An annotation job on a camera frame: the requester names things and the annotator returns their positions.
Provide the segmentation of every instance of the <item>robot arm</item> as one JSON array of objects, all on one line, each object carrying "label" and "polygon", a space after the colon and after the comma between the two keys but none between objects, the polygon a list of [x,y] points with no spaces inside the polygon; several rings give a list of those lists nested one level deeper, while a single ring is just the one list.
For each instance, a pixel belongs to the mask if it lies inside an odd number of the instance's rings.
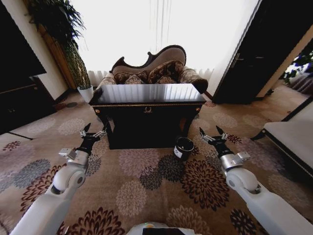
[{"label": "robot arm", "polygon": [[67,165],[55,174],[48,190],[30,206],[12,231],[12,235],[55,235],[57,233],[76,190],[85,181],[92,146],[105,133],[104,131],[87,133],[89,127],[90,124],[80,132],[83,143],[76,151],[68,148],[60,151],[59,154],[67,159]]},{"label": "robot arm", "polygon": [[275,235],[312,234],[311,223],[283,198],[268,191],[252,172],[243,168],[243,162],[250,158],[249,154],[232,153],[225,145],[227,134],[221,128],[217,129],[222,136],[207,136],[200,128],[201,137],[216,148],[228,186],[243,198],[266,231]]}]

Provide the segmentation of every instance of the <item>table top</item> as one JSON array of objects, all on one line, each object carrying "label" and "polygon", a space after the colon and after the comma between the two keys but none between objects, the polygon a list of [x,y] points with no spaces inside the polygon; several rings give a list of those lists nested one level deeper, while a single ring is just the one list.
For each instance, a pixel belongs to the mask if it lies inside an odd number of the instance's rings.
[{"label": "table top", "polygon": [[192,84],[102,85],[94,92],[92,106],[116,104],[203,104],[205,99]]}]

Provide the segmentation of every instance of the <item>floral rug pattern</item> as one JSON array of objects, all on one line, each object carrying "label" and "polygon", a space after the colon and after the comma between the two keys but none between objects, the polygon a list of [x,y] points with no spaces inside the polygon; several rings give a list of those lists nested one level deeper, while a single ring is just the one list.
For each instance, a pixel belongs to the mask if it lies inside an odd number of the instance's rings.
[{"label": "floral rug pattern", "polygon": [[[279,87],[250,105],[207,101],[188,137],[195,149],[185,162],[165,149],[109,149],[107,137],[94,145],[84,184],[78,188],[57,234],[123,235],[136,224],[158,221],[202,235],[266,234],[246,203],[225,182],[216,150],[204,143],[199,127],[228,134],[227,146],[247,151],[252,171],[270,191],[313,220],[312,180],[266,138],[251,141],[266,122],[280,121],[305,100]],[[14,130],[32,141],[0,136],[0,234],[9,234],[29,206],[51,185],[66,163],[61,148],[79,147],[79,130],[103,128],[79,94],[71,94],[48,117]]]}]

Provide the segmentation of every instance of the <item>patterned carpet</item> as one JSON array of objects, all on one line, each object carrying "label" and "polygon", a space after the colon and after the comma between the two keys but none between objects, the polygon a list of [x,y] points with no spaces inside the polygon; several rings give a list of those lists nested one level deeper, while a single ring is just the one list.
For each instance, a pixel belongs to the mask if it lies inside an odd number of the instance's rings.
[{"label": "patterned carpet", "polygon": [[[279,121],[305,100],[285,86],[251,105],[207,101],[189,131],[196,148],[178,162],[172,149],[109,150],[104,138],[94,146],[85,183],[77,190],[59,230],[63,234],[125,234],[133,225],[156,221],[194,229],[203,235],[264,234],[265,231],[220,173],[215,150],[200,140],[199,127],[215,135],[215,125],[230,134],[234,152],[248,151],[245,163],[268,189],[313,220],[312,180],[269,140],[252,142],[266,122]],[[65,159],[64,147],[81,143],[78,131],[91,122],[102,128],[79,94],[57,105],[59,111],[14,130],[34,140],[0,136],[0,234],[8,234],[31,203],[50,185]]]}]

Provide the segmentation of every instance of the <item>black mug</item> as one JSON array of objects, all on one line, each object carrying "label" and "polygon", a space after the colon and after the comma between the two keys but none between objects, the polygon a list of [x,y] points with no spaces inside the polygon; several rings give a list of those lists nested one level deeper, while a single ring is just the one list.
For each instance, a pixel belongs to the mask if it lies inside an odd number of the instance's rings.
[{"label": "black mug", "polygon": [[188,160],[188,157],[192,150],[194,150],[194,143],[187,137],[179,137],[176,140],[174,148],[174,155],[180,158],[182,161]]}]

